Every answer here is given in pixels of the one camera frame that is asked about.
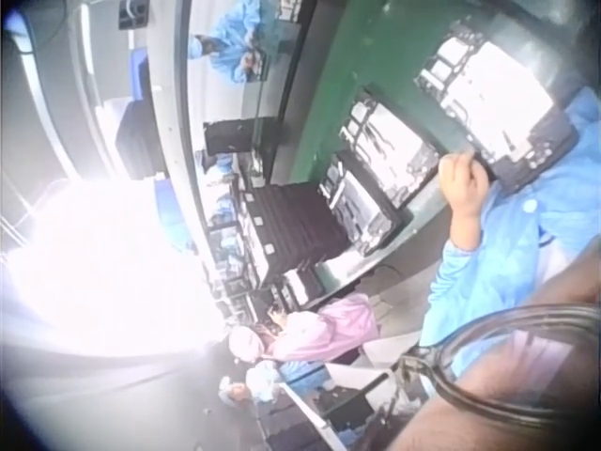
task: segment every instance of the blue uniform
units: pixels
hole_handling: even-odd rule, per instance
[[[446,243],[428,299],[421,345],[434,345],[474,319],[527,300],[535,289],[539,246],[546,236],[573,258],[599,233],[599,100],[583,88],[565,111],[578,131],[577,145],[517,194],[504,195],[493,183],[477,250],[464,252]],[[460,375],[484,346],[479,343],[460,352],[454,373]]]
[[[208,56],[211,66],[233,83],[249,81],[249,74],[240,66],[240,60],[251,51],[244,39],[249,32],[256,32],[261,22],[260,11],[261,0],[239,0],[207,35],[221,43],[217,52]],[[195,59],[201,56],[201,42],[196,37],[190,37],[188,57]]]

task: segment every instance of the stack of trays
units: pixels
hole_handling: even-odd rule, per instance
[[[345,230],[315,185],[268,185],[242,194],[240,222],[260,287],[290,270],[338,257],[349,246]]]

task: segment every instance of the worker in blue uniform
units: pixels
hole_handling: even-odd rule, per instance
[[[207,35],[190,36],[188,58],[208,56],[211,66],[233,83],[251,82],[257,74],[253,67],[261,0],[239,0]]]
[[[599,99],[584,87],[565,112],[578,131],[578,143],[516,194],[505,195],[497,182],[489,185],[473,153],[441,160],[441,190],[453,216],[421,345],[434,345],[474,319],[521,305],[599,233]],[[453,362],[457,377],[484,346],[458,353]],[[426,380],[424,385],[433,393]]]

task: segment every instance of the bright light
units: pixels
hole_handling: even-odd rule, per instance
[[[454,109],[454,102],[461,106],[457,115],[497,159],[511,155],[507,139],[524,148],[532,128],[553,106],[532,73],[490,42],[449,85],[442,106]]]
[[[81,6],[82,43],[84,45],[85,70],[94,75],[94,60],[92,58],[92,30],[90,29],[90,8]]]
[[[152,189],[72,185],[40,212],[32,244],[8,257],[23,301],[80,352],[160,354],[221,338],[200,261],[171,248]]]

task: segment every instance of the fingers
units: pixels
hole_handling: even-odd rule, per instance
[[[478,190],[488,191],[488,174],[480,162],[477,162],[476,160],[471,162],[471,176],[473,177]]]
[[[441,180],[468,182],[471,178],[471,162],[474,151],[450,153],[440,159],[439,177]]]
[[[471,180],[471,161],[473,160],[473,151],[459,154],[455,160],[455,181],[469,183]]]

